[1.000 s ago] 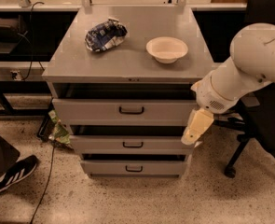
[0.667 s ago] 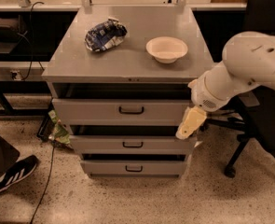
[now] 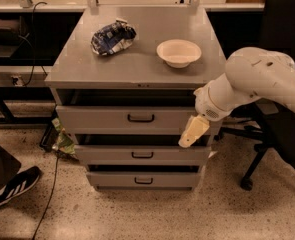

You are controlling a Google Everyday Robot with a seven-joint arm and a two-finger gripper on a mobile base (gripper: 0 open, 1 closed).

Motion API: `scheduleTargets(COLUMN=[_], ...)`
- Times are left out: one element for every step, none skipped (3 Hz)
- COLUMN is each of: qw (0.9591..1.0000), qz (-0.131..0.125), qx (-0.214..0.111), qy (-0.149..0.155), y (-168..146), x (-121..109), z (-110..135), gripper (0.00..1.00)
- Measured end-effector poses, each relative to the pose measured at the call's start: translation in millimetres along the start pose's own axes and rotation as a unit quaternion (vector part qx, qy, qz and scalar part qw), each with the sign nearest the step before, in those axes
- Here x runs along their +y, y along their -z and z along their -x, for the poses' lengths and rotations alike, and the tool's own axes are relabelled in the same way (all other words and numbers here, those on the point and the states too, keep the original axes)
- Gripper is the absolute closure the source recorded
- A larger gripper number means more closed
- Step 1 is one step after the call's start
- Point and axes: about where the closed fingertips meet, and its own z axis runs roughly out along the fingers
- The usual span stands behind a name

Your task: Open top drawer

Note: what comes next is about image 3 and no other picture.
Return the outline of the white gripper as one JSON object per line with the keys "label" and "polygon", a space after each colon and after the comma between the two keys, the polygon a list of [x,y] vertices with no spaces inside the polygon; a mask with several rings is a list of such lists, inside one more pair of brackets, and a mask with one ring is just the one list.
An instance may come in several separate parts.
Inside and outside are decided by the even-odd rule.
{"label": "white gripper", "polygon": [[195,110],[199,115],[188,119],[185,130],[178,141],[183,148],[190,147],[209,129],[209,121],[220,121],[231,113],[214,104],[210,98],[210,85],[211,83],[208,83],[194,91]]}

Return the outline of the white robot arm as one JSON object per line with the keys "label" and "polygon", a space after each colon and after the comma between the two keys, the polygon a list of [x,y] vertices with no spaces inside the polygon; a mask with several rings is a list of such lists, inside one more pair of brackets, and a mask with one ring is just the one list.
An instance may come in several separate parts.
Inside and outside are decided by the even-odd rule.
{"label": "white robot arm", "polygon": [[295,62],[287,54],[245,47],[227,59],[218,78],[194,91],[197,114],[188,119],[179,145],[188,148],[209,129],[242,105],[261,98],[295,113]]}

